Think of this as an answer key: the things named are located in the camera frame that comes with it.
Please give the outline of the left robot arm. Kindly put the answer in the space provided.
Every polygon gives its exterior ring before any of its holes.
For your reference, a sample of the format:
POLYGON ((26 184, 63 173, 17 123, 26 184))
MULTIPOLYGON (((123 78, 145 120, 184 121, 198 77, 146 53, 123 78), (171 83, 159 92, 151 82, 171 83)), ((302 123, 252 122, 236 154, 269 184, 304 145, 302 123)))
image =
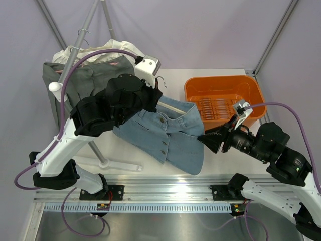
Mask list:
POLYGON ((93 174, 78 166, 75 154, 102 133, 119 127, 142 110, 156 112, 162 96, 155 77, 153 85, 131 74, 110 79, 95 96, 80 100, 72 109, 63 131, 40 153, 31 152, 36 165, 33 183, 38 188, 62 190, 76 187, 102 200, 108 185, 102 174, 93 174))

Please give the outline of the blue denim skirt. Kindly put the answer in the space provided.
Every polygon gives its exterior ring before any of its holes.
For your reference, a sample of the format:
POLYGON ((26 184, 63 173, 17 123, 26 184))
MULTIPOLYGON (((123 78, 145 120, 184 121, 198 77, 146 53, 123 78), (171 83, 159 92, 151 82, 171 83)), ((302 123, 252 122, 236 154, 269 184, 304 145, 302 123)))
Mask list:
POLYGON ((157 106, 157 112, 142 110, 113 133, 148 153, 160 163, 168 162, 181 171, 198 175, 204 161, 204 145, 197 137, 204 125, 197 106, 166 96, 160 101, 178 108, 185 115, 157 106))

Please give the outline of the cream plastic hanger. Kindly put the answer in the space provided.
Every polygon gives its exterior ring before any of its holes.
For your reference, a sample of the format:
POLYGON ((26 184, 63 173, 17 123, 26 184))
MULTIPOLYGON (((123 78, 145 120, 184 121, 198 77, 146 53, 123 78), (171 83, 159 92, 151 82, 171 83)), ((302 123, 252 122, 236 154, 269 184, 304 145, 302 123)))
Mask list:
MULTIPOLYGON (((156 77, 156 80, 158 80, 159 78, 163 81, 164 87, 167 88, 165 79, 164 79, 163 77, 161 77, 161 76, 157 76, 157 77, 156 77)), ((184 112, 184 111, 182 111, 182 110, 180 110, 180 109, 178 109, 178 108, 175 108, 175 107, 173 107, 173 106, 171 106, 171 105, 168 105, 168 104, 166 104, 166 103, 163 103, 163 102, 161 102, 161 101, 159 101, 157 104, 158 104, 159 106, 163 107, 163 108, 169 109, 169 110, 174 111, 174 112, 176 112, 176 113, 178 113, 178 114, 181 114, 181 115, 185 115, 185 114, 186 114, 186 112, 184 112)))

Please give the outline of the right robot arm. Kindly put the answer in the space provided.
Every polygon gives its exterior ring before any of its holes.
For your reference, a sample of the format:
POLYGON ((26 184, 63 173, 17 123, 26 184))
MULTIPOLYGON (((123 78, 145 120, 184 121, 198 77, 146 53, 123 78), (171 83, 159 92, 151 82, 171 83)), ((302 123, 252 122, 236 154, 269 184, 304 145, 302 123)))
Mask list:
POLYGON ((287 146, 290 136, 276 123, 264 123, 254 135, 249 127, 236 125, 234 115, 221 126, 206 130, 198 140, 213 153, 234 148, 263 164, 274 179, 288 186, 297 201, 291 201, 236 173, 226 185, 211 185, 213 199, 258 202, 279 213, 305 237, 320 240, 320 194, 313 167, 306 157, 287 146))

